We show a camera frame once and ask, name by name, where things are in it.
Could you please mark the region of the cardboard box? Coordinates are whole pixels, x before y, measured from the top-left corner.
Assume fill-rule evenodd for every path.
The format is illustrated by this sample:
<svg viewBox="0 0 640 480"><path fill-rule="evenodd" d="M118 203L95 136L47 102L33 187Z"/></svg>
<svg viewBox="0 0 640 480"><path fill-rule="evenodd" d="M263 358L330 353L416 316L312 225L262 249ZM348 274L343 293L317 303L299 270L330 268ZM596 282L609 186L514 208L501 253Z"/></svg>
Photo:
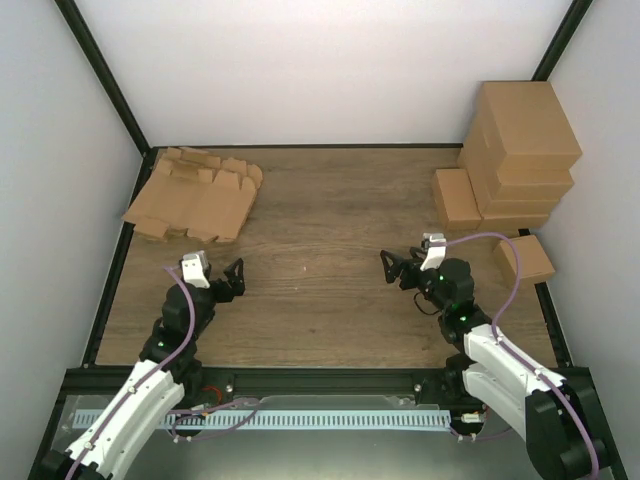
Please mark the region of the cardboard box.
<svg viewBox="0 0 640 480"><path fill-rule="evenodd" d="M237 239L258 191L236 188L237 178L196 186L153 169L123 220L134 231L157 240L187 236L203 243L229 243Z"/></svg>

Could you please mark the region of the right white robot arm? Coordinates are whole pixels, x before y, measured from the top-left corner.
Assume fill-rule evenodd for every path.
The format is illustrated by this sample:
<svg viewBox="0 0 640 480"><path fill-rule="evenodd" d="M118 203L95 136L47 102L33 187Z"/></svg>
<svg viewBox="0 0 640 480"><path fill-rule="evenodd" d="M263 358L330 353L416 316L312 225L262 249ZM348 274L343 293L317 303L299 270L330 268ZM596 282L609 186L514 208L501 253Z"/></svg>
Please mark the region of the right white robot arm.
<svg viewBox="0 0 640 480"><path fill-rule="evenodd" d="M595 388L556 373L511 342L476 303L468 262L427 241L407 258L380 253L385 280L415 290L435 306L445 340L444 389L458 403L472 397L497 413L525 442L544 479L594 479L611 465L611 439Z"/></svg>

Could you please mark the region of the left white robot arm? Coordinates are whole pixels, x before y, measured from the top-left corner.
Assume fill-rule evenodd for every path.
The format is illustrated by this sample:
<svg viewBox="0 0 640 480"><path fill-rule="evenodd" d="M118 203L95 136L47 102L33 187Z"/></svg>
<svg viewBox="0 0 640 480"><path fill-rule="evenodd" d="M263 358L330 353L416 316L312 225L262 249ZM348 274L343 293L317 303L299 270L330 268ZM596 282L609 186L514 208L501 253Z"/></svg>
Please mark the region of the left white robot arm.
<svg viewBox="0 0 640 480"><path fill-rule="evenodd" d="M122 479L154 430L180 403L204 392L196 342L215 316L215 307L245 292L239 258L212 279L203 251L183 256L167 270L175 281L166 293L138 361L100 416L64 451L48 452L39 479Z"/></svg>

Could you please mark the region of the small folded box left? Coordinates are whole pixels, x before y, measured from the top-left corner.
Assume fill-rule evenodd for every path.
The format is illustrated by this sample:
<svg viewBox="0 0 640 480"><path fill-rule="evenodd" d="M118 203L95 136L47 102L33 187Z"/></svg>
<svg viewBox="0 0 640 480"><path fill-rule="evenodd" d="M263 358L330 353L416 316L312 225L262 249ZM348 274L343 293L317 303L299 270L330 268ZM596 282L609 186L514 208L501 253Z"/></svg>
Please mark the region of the small folded box left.
<svg viewBox="0 0 640 480"><path fill-rule="evenodd" d="M477 230L482 221L465 169L437 169L432 179L439 221L446 230Z"/></svg>

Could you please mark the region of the small folded box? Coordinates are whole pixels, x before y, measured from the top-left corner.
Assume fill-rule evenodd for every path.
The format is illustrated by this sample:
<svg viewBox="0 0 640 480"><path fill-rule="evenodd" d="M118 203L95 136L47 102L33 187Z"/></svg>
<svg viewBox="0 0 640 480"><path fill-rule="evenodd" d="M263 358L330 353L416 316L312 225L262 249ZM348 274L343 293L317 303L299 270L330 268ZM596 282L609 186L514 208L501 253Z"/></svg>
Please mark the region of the small folded box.
<svg viewBox="0 0 640 480"><path fill-rule="evenodd" d="M546 282L554 275L555 268L535 235L512 238L511 242L519 255L520 287ZM516 280L516 257L511 246L500 240L493 256L504 283L511 288Z"/></svg>
<svg viewBox="0 0 640 480"><path fill-rule="evenodd" d="M439 221L446 230L477 230L482 221L465 169L437 169L432 179Z"/></svg>

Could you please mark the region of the small folded box front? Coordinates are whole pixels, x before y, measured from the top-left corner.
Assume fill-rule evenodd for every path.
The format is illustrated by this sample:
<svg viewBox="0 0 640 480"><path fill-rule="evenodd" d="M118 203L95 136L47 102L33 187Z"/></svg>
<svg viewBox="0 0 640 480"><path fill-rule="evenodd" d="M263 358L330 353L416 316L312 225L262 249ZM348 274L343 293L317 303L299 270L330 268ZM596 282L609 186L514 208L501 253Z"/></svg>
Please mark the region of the small folded box front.
<svg viewBox="0 0 640 480"><path fill-rule="evenodd" d="M535 235L512 238L511 242L519 255L520 287L546 282L554 275L555 268ZM511 246L500 240L493 256L504 283L511 288L516 280L516 257Z"/></svg>

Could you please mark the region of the top large folded box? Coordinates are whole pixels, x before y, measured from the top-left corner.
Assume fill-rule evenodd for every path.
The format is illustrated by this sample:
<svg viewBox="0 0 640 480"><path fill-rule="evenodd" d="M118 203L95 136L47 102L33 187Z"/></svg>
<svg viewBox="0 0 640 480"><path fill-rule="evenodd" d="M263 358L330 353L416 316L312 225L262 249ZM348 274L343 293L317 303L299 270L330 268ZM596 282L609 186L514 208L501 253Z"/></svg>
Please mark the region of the top large folded box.
<svg viewBox="0 0 640 480"><path fill-rule="evenodd" d="M485 82L476 113L497 171L568 170L582 155L549 82Z"/></svg>

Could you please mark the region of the flat cardboard blank stack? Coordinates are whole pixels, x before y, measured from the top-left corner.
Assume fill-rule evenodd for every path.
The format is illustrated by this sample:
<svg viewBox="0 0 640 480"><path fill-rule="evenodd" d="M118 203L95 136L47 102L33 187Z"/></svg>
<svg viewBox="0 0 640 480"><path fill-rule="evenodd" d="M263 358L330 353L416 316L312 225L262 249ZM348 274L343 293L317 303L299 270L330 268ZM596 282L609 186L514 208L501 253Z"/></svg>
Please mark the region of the flat cardboard blank stack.
<svg viewBox="0 0 640 480"><path fill-rule="evenodd" d="M168 147L156 161L154 170L170 178L194 183L196 186L237 178L236 188L258 191L264 181L262 170L255 164L234 157L222 158L205 149Z"/></svg>

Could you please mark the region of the black aluminium frame rail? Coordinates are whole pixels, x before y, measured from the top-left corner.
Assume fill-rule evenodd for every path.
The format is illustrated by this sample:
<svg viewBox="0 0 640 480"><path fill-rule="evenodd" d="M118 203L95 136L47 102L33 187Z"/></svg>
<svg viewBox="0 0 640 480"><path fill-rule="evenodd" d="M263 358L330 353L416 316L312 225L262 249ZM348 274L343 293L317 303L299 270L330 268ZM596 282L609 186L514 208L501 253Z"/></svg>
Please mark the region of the black aluminium frame rail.
<svg viewBox="0 0 640 480"><path fill-rule="evenodd" d="M569 383L594 386L585 367L552 369ZM204 367L196 380L187 380L187 398L195 400L203 388L213 386L223 400L233 396L276 395L397 395L413 396L424 403L444 405L468 397L464 387L454 386L443 368L215 368ZM128 383L131 367L75 368L67 370L60 394L109 395Z"/></svg>

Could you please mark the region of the left black frame post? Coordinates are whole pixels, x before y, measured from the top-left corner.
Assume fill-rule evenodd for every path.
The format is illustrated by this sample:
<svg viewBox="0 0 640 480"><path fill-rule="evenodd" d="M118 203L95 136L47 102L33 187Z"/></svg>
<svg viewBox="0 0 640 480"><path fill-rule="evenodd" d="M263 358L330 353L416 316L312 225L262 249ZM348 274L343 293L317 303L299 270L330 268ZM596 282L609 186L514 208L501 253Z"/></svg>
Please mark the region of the left black frame post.
<svg viewBox="0 0 640 480"><path fill-rule="evenodd" d="M93 69L131 140L139 153L145 155L150 150L150 145L77 3L73 0L55 0L54 3Z"/></svg>

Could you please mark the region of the black frame post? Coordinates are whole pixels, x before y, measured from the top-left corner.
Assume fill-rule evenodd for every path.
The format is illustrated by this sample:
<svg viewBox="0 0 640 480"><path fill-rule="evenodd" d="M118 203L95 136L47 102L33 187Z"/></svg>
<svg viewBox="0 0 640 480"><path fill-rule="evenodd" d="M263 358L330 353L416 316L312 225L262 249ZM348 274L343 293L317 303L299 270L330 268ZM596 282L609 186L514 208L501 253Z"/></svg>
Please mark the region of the black frame post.
<svg viewBox="0 0 640 480"><path fill-rule="evenodd" d="M546 48L531 80L548 81L556 65L568 47L582 20L589 11L593 0L572 0L563 16L551 42Z"/></svg>
<svg viewBox="0 0 640 480"><path fill-rule="evenodd" d="M73 0L55 0L54 3L93 69L131 140L139 153L145 155L150 150L150 145L77 3Z"/></svg>

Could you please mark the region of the right black frame post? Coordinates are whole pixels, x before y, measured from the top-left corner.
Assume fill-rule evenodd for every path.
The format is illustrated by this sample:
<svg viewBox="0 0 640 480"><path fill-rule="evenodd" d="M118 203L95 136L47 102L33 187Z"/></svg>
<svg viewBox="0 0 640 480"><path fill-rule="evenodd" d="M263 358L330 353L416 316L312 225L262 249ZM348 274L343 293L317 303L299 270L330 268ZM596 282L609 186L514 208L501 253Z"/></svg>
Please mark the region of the right black frame post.
<svg viewBox="0 0 640 480"><path fill-rule="evenodd" d="M548 81L556 65L568 47L582 20L589 11L593 0L572 0L563 16L551 42L546 48L531 80Z"/></svg>

